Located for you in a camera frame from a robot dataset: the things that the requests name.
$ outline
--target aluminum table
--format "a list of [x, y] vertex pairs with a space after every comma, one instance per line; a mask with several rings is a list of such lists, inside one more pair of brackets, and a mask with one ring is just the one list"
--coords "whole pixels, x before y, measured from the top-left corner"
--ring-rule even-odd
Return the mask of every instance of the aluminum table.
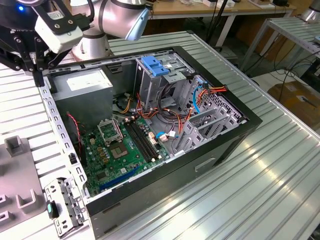
[[315, 56], [317, 57], [320, 57], [320, 44], [314, 41], [315, 37], [320, 35], [320, 23], [309, 24], [298, 17], [270, 18], [264, 21], [260, 30], [256, 34], [252, 44], [250, 45], [248, 51], [244, 56], [244, 60], [242, 62], [240, 70], [243, 70], [245, 68], [252, 53], [256, 49], [258, 43], [260, 42], [268, 28], [273, 29], [274, 33], [270, 38], [271, 40], [262, 50], [261, 55], [263, 55], [267, 51], [272, 42], [276, 39], [277, 35], [281, 34], [300, 46], [300, 48], [292, 58], [293, 61], [290, 64], [291, 67], [296, 62], [303, 49], [310, 52], [311, 54], [315, 54]]
[[[185, 31], [110, 41], [127, 54], [182, 46], [226, 84], [263, 123], [224, 163], [104, 236], [137, 239], [307, 239], [320, 223], [319, 136], [206, 45]], [[66, 177], [66, 156], [56, 143], [38, 89], [30, 76], [0, 70], [0, 141], [27, 137], [42, 187]], [[43, 212], [0, 239], [55, 239]], [[88, 221], [67, 240], [93, 239]]]

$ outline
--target blue pcie slot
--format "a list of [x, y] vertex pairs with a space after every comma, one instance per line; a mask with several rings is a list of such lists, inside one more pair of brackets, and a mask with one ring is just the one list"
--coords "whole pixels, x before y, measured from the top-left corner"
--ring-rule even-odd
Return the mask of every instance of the blue pcie slot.
[[140, 167], [136, 167], [135, 169], [133, 169], [132, 171], [129, 171], [127, 172], [126, 174], [122, 175], [122, 176], [119, 176], [117, 177], [116, 179], [113, 179], [111, 181], [108, 181], [106, 182], [105, 184], [102, 184], [100, 186], [100, 191], [102, 191], [103, 189], [107, 189], [107, 188], [110, 188], [111, 186], [115, 185], [115, 184], [118, 184], [130, 177], [132, 177], [133, 175], [135, 175], [136, 171], [139, 169]]

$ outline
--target open computer tower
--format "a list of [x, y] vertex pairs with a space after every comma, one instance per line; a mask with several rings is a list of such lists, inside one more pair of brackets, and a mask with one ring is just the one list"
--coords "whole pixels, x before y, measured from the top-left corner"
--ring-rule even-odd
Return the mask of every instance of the open computer tower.
[[223, 162], [262, 122], [181, 47], [75, 62], [40, 89], [69, 178], [45, 187], [63, 238], [95, 238]]

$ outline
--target ram slot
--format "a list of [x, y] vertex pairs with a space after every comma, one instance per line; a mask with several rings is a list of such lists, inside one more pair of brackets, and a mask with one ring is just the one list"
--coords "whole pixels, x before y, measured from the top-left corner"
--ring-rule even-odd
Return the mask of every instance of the ram slot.
[[157, 158], [156, 151], [135, 123], [125, 124], [125, 128], [148, 163], [152, 162], [152, 159]]

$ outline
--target cardboard box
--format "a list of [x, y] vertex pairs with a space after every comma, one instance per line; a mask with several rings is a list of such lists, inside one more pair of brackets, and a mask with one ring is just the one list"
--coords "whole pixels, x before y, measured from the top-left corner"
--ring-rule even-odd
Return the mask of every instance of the cardboard box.
[[[268, 93], [279, 100], [282, 83], [274, 85]], [[280, 103], [313, 130], [320, 128], [320, 97], [298, 81], [284, 84]]]

